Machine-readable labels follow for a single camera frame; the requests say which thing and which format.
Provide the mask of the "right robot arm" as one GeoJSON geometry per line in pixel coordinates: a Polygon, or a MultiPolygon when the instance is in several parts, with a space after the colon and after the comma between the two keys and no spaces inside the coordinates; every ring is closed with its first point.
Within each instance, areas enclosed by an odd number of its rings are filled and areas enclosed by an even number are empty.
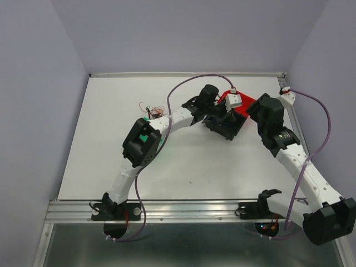
{"type": "Polygon", "coordinates": [[[277,98],[265,93],[247,109],[263,145],[296,182],[291,197],[277,189],[263,191],[256,211],[262,217],[285,217],[285,228],[296,224],[313,244],[322,245],[352,233],[355,200],[346,199],[327,182],[312,163],[316,154],[306,154],[296,134],[284,126],[284,110],[294,101],[293,91],[277,98]]]}

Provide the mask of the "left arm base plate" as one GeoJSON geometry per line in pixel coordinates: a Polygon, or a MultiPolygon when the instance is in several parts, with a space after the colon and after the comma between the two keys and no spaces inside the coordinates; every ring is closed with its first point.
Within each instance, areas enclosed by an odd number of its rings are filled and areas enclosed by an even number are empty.
{"type": "Polygon", "coordinates": [[[91,220],[93,221],[140,221],[141,205],[139,203],[124,203],[116,206],[113,210],[105,208],[101,202],[89,202],[92,209],[91,220]]]}

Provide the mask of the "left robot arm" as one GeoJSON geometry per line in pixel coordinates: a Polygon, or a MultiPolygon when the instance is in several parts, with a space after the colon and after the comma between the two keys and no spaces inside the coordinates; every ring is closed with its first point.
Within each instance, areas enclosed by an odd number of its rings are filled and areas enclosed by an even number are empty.
{"type": "Polygon", "coordinates": [[[183,103],[177,110],[152,120],[136,120],[122,144],[123,159],[117,177],[101,202],[90,206],[93,220],[127,219],[125,204],[132,184],[163,148],[170,133],[190,127],[206,116],[219,119],[233,116],[234,108],[242,104],[237,90],[228,90],[220,101],[216,99],[218,93],[217,87],[206,85],[199,95],[183,103]]]}

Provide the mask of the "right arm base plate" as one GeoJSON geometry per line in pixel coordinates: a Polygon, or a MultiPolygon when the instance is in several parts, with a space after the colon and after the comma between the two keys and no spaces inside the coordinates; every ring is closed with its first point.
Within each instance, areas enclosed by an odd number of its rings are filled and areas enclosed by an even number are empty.
{"type": "Polygon", "coordinates": [[[286,211],[288,210],[289,201],[290,196],[283,194],[282,191],[278,189],[264,190],[258,195],[257,200],[239,202],[235,210],[235,215],[242,220],[272,219],[275,215],[283,219],[283,215],[286,215],[286,211]],[[268,204],[270,198],[270,202],[276,202],[274,206],[277,204],[282,205],[284,209],[282,214],[278,214],[276,208],[271,209],[271,204],[268,204]]]}

